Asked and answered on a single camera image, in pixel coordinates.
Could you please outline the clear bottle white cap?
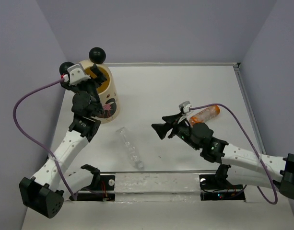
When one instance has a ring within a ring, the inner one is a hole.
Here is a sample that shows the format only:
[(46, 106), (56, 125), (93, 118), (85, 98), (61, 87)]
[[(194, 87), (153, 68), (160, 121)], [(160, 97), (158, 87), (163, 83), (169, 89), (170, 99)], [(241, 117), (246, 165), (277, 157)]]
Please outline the clear bottle white cap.
[(121, 127), (116, 133), (130, 164), (137, 170), (143, 170), (144, 164), (131, 132), (129, 132), (127, 128)]

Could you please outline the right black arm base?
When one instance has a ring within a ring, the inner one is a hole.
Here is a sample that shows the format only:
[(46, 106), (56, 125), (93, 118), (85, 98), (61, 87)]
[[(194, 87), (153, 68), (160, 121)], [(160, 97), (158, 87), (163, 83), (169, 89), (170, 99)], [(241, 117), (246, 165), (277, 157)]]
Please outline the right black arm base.
[(220, 165), (216, 173), (199, 175), (202, 201), (246, 200), (246, 187), (242, 184), (232, 184), (231, 179), (228, 180), (230, 169), (231, 166)]

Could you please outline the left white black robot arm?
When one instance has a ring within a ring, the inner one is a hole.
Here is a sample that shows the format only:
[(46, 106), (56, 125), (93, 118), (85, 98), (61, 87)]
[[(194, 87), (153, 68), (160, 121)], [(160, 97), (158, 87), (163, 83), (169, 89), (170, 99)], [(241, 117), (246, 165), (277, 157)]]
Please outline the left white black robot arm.
[(61, 86), (74, 92), (72, 98), (73, 121), (55, 151), (45, 147), (49, 154), (44, 165), (19, 183), (23, 204), (39, 214), (53, 218), (60, 211), (65, 199), (76, 199), (75, 192), (84, 187), (95, 189), (99, 185), (100, 171), (88, 164), (65, 176), (74, 159), (98, 132), (104, 109), (97, 93), (106, 80), (96, 64), (87, 74), (81, 63), (64, 62), (59, 68)]

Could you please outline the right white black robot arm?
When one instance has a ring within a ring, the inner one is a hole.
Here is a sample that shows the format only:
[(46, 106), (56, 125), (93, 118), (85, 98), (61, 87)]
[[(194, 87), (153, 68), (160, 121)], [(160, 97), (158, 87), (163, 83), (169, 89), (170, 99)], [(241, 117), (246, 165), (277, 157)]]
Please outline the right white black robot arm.
[(179, 137), (200, 156), (220, 166), (213, 181), (220, 188), (246, 184), (275, 189), (294, 200), (294, 154), (286, 157), (269, 156), (241, 149), (213, 136), (205, 123), (190, 126), (181, 114), (164, 116), (165, 123), (152, 124), (160, 139)]

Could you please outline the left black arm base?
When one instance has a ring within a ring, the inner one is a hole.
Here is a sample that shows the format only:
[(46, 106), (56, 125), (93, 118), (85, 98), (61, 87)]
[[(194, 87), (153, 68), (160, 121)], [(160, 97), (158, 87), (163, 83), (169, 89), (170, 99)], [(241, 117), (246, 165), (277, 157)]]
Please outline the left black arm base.
[(66, 177), (74, 193), (71, 201), (114, 201), (115, 175), (101, 174), (100, 170), (89, 164), (81, 166)]

